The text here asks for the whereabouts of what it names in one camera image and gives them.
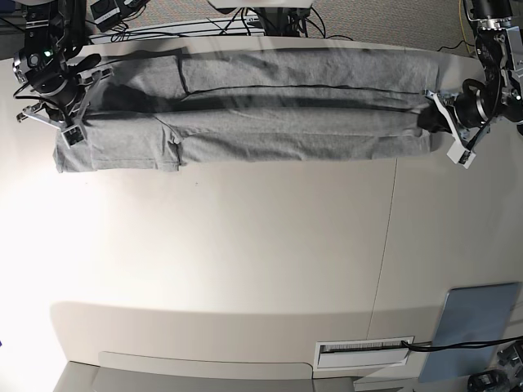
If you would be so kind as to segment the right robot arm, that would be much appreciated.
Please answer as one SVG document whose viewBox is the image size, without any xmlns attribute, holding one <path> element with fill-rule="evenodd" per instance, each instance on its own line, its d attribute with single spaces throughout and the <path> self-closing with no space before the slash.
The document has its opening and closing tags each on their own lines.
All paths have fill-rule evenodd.
<svg viewBox="0 0 523 392">
<path fill-rule="evenodd" d="M 16 100 L 33 104 L 17 114 L 55 128 L 69 146 L 86 138 L 84 114 L 103 80 L 113 72 L 91 54 L 75 65 L 87 42 L 84 1 L 23 1 L 25 45 L 13 57 L 13 73 L 21 87 Z"/>
</svg>

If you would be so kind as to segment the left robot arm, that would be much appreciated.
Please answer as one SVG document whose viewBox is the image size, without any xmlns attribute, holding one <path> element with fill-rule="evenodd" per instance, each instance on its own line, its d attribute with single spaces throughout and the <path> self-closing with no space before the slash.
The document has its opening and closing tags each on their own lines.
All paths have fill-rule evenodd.
<svg viewBox="0 0 523 392">
<path fill-rule="evenodd" d="M 505 118 L 522 132 L 522 32 L 512 23 L 509 1 L 473 1 L 472 8 L 463 2 L 463 10 L 485 81 L 467 78 L 459 93 L 425 90 L 431 103 L 418 115 L 418 126 L 449 133 L 454 142 L 447 156 L 467 167 L 495 119 Z"/>
</svg>

